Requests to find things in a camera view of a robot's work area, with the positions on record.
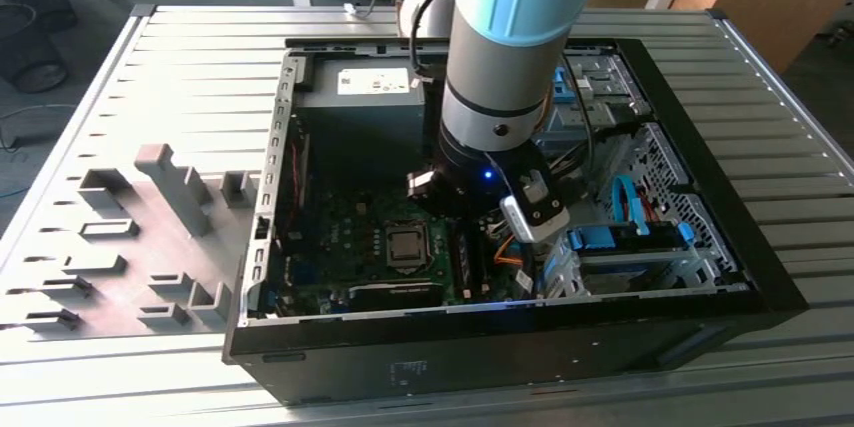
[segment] metal fixture block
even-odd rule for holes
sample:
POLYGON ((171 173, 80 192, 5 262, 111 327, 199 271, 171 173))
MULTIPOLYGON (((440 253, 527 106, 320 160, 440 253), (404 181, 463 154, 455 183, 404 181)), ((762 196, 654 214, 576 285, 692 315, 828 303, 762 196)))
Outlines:
POLYGON ((140 307, 143 313, 136 317, 152 329, 179 327, 187 323, 189 316, 175 302, 140 307))
POLYGON ((60 269, 68 275, 116 274, 127 267, 127 261, 115 252, 92 251, 65 259, 60 269))
POLYGON ((211 193, 208 192, 208 186, 204 185, 204 181, 199 176, 199 172, 192 167, 175 167, 177 169, 181 178, 184 179, 184 185, 189 189, 199 205, 204 205, 211 201, 211 193))
POLYGON ((140 147, 133 165, 155 183, 172 212, 193 236, 203 236, 209 228, 208 218, 199 207, 193 189, 185 184, 187 173, 172 164, 172 148, 168 144, 145 144, 140 147))
POLYGON ((28 313, 21 325, 39 333, 61 333, 73 330, 79 323, 80 316, 69 310, 60 309, 28 313))
POLYGON ((213 297, 211 297, 211 294, 208 294, 199 282, 192 284, 187 309, 199 316, 201 322, 221 325, 225 320, 228 320, 229 306, 231 289, 223 282, 216 285, 213 297))
POLYGON ((255 206, 257 189, 248 172, 225 172, 219 182, 219 191, 229 209, 255 206))
POLYGON ((116 169, 89 169, 77 184, 77 194, 95 211, 124 210, 115 195, 129 188, 131 183, 116 169))
POLYGON ((149 275, 148 287, 159 295, 185 294, 189 292, 193 283, 187 272, 172 274, 168 272, 155 272, 149 275))
POLYGON ((92 284, 89 284, 79 275, 45 279, 39 287, 39 292, 51 297, 51 299, 61 301, 67 299, 81 299, 92 293, 92 284))
POLYGON ((139 225, 132 219, 84 222, 79 234, 85 240, 127 239, 139 234, 139 225))

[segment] robotic arm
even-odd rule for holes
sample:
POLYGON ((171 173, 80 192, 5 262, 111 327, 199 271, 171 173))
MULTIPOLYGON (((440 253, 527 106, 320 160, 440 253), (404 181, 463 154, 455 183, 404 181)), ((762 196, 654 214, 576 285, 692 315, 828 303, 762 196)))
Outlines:
POLYGON ((530 139, 586 1, 456 0, 439 159, 409 176, 409 196, 427 210, 463 205, 474 216, 499 205, 522 242, 544 240, 570 220, 530 139))

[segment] open computer tower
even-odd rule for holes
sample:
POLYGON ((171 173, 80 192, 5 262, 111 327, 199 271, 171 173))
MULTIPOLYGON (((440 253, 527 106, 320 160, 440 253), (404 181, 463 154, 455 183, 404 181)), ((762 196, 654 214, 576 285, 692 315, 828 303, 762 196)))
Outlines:
MULTIPOLYGON (((224 351, 280 402, 672 369, 806 310, 639 41, 566 45, 535 142, 571 223, 538 245, 500 213, 442 218, 407 199, 443 86, 415 80, 405 42, 287 48, 224 351)), ((419 52, 442 64, 447 48, 419 52)))

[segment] floor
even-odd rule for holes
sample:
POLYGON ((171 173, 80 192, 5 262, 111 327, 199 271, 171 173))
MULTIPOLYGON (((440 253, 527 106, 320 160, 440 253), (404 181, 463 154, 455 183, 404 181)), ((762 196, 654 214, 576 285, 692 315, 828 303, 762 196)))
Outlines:
MULTIPOLYGON (((0 116, 23 106, 76 104, 83 97, 113 39, 135 4, 171 5, 289 5, 291 0, 71 0, 79 24, 53 35, 52 40, 69 67, 71 76, 52 91, 25 95, 0 81, 0 116)), ((341 5, 365 0, 315 0, 317 5, 341 5)), ((848 153, 854 152, 854 41, 827 49, 815 41, 786 72, 792 88, 831 135, 848 153)), ((4 194, 32 182, 71 116, 71 108, 29 111, 2 121, 6 143, 16 137, 20 150, 0 150, 0 234, 12 219, 23 194, 4 194)))

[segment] motherboard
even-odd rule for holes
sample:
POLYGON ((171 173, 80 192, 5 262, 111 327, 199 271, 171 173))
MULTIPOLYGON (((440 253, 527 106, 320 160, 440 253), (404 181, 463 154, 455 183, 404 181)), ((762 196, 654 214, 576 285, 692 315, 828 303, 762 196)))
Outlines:
POLYGON ((452 223, 393 190, 323 190, 307 246, 287 260, 285 312, 454 305, 452 223))

